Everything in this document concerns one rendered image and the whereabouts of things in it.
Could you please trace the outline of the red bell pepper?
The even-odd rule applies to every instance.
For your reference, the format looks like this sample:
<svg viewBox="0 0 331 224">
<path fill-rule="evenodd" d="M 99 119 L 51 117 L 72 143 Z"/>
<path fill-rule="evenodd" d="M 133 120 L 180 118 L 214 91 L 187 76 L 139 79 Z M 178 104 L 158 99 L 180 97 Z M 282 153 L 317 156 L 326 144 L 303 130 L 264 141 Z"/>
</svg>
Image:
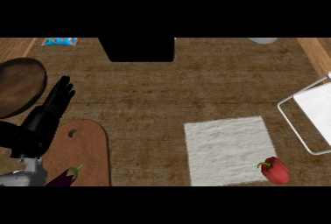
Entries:
<svg viewBox="0 0 331 224">
<path fill-rule="evenodd" d="M 286 184 L 289 181 L 289 171 L 285 163 L 276 157 L 269 157 L 258 165 L 257 168 L 261 171 L 267 180 L 276 184 Z"/>
</svg>

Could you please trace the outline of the brown wooden cutting board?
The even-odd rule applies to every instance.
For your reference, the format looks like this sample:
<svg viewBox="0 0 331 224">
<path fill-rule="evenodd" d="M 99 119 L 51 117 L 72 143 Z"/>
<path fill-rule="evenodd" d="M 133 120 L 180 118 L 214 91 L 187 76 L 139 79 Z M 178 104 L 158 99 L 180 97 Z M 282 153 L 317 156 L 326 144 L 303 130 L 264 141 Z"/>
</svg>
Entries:
<svg viewBox="0 0 331 224">
<path fill-rule="evenodd" d="M 82 165 L 72 186 L 109 186 L 108 136 L 102 126 L 87 119 L 62 124 L 41 161 L 45 182 L 69 167 Z"/>
</svg>

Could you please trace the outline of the pale grey round object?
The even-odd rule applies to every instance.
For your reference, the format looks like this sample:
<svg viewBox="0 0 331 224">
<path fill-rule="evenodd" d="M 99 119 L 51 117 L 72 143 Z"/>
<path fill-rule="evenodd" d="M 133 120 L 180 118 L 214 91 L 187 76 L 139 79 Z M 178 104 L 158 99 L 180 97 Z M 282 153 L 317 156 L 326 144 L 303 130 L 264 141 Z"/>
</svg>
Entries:
<svg viewBox="0 0 331 224">
<path fill-rule="evenodd" d="M 261 45 L 269 45 L 272 44 L 277 38 L 248 38 L 254 43 L 261 44 Z"/>
</svg>

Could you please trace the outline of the purple eggplant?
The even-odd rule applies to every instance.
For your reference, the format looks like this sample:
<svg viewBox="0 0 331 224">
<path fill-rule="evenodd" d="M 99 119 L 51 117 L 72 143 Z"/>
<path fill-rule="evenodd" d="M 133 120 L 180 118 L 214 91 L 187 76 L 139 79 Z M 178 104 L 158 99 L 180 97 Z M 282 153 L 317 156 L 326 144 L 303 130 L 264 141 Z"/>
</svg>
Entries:
<svg viewBox="0 0 331 224">
<path fill-rule="evenodd" d="M 74 181 L 78 178 L 78 171 L 82 167 L 82 164 L 77 167 L 69 167 L 45 184 L 47 186 L 71 186 Z"/>
</svg>

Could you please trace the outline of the blue patterned packet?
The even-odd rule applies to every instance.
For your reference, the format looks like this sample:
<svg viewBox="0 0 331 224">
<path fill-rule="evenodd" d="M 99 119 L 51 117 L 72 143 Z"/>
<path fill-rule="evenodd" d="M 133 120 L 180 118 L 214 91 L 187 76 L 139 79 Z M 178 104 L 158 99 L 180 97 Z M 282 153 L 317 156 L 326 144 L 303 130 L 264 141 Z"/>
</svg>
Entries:
<svg viewBox="0 0 331 224">
<path fill-rule="evenodd" d="M 43 46 L 74 46 L 77 42 L 77 38 L 45 38 Z"/>
</svg>

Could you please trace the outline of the black box appliance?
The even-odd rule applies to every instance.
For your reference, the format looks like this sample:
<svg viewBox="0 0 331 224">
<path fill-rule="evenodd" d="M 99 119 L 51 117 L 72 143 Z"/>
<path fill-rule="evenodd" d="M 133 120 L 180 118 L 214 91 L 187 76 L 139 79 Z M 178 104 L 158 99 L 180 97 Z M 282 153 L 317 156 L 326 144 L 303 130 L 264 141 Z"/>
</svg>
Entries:
<svg viewBox="0 0 331 224">
<path fill-rule="evenodd" d="M 174 38 L 99 38 L 112 62 L 173 62 Z"/>
</svg>

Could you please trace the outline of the white placemat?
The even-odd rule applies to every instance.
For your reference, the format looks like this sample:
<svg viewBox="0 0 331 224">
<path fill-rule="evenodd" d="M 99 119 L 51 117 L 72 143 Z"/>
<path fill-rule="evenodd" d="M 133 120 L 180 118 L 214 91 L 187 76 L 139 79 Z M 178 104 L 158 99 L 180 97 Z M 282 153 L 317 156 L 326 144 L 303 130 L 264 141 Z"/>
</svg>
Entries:
<svg viewBox="0 0 331 224">
<path fill-rule="evenodd" d="M 264 182 L 257 164 L 275 156 L 260 116 L 183 124 L 192 186 Z"/>
</svg>

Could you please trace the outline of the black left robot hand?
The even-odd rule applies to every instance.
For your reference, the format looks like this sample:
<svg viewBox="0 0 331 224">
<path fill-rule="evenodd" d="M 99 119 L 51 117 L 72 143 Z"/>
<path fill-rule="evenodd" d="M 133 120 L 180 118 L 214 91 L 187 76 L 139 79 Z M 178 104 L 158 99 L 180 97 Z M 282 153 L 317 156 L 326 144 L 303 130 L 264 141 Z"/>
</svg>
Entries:
<svg viewBox="0 0 331 224">
<path fill-rule="evenodd" d="M 11 158 L 40 158 L 47 152 L 59 119 L 75 94 L 72 87 L 69 77 L 63 75 L 44 103 L 32 109 L 22 124 L 0 121 L 0 147 L 11 150 Z"/>
</svg>

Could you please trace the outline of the brown wooden bowl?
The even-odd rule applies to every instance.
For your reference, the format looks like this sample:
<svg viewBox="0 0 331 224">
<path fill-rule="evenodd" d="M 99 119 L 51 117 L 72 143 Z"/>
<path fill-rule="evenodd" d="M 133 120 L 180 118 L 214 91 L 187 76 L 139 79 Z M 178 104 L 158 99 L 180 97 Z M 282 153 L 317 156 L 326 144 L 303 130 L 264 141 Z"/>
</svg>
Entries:
<svg viewBox="0 0 331 224">
<path fill-rule="evenodd" d="M 47 86 L 47 70 L 37 59 L 0 63 L 0 119 L 20 114 L 37 102 Z"/>
</svg>

